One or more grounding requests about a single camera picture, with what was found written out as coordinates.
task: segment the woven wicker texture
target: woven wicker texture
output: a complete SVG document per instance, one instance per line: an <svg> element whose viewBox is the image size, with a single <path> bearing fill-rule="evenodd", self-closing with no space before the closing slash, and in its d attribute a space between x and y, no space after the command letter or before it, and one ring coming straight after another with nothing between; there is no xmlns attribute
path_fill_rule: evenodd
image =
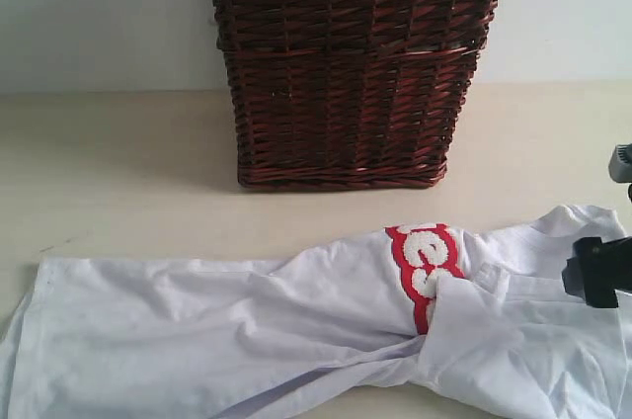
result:
<svg viewBox="0 0 632 419"><path fill-rule="evenodd" d="M497 0L214 0L239 182L429 187Z"/></svg>

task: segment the table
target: table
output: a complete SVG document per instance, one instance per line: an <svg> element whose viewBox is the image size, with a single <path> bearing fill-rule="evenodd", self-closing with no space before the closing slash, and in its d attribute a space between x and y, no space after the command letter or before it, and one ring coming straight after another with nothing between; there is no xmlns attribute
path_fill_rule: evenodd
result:
<svg viewBox="0 0 632 419"><path fill-rule="evenodd" d="M429 190L252 194L235 179L227 92L0 97L0 319L44 256L289 256L383 226L471 230L562 203L618 209L607 163L632 142L632 82L474 84ZM304 416L488 418L417 386L358 388Z"/></svg>

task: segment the red print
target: red print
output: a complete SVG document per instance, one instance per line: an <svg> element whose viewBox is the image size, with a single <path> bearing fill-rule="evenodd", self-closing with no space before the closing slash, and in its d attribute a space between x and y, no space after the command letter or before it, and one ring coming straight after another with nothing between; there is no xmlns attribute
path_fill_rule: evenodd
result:
<svg viewBox="0 0 632 419"><path fill-rule="evenodd" d="M428 333L429 310L434 308L439 276L464 278L458 267L456 241L447 226L395 226L386 228L392 242L393 258L402 273L402 286L415 304L415 324L421 335Z"/></svg>

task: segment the white wall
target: white wall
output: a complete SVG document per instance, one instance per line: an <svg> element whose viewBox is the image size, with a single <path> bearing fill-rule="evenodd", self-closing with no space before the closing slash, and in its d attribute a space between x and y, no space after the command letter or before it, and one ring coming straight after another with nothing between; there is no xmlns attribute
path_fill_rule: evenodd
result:
<svg viewBox="0 0 632 419"><path fill-rule="evenodd" d="M632 78L632 0L502 0L478 81ZM210 0L0 0L0 92L225 85Z"/></svg>

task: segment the brown wicker basket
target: brown wicker basket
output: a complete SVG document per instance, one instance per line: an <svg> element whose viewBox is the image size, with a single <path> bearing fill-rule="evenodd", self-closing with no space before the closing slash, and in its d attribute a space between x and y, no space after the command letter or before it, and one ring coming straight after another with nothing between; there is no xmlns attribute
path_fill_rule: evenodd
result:
<svg viewBox="0 0 632 419"><path fill-rule="evenodd" d="M428 187L497 0L213 0L239 182Z"/></svg>

